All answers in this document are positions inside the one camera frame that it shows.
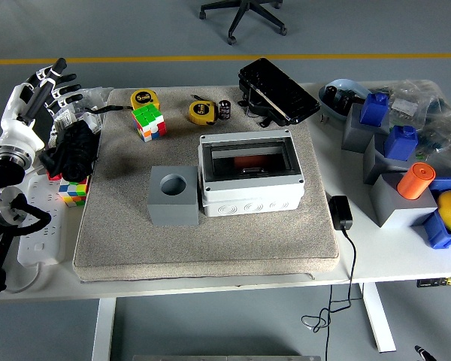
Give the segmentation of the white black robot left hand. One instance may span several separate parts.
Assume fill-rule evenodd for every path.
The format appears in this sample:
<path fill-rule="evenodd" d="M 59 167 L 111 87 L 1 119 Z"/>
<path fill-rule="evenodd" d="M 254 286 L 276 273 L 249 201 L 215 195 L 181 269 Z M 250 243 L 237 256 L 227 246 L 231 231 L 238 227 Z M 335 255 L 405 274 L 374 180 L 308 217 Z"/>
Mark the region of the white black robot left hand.
<path fill-rule="evenodd" d="M 14 87 L 1 120 L 0 157 L 32 158 L 44 148 L 44 142 L 33 130 L 40 111 L 55 115 L 72 102 L 83 98 L 79 84 L 70 85 L 75 74 L 64 75 L 67 62 L 59 58 Z"/>

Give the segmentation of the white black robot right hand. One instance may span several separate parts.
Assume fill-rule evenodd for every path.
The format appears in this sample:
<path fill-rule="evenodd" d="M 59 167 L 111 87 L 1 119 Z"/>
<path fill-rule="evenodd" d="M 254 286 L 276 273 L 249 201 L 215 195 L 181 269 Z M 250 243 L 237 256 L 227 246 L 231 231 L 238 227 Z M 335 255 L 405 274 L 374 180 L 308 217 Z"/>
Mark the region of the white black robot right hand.
<path fill-rule="evenodd" d="M 419 345 L 414 347 L 415 351 L 420 355 L 423 361 L 437 361 L 437 359 L 432 356 L 427 350 Z"/>

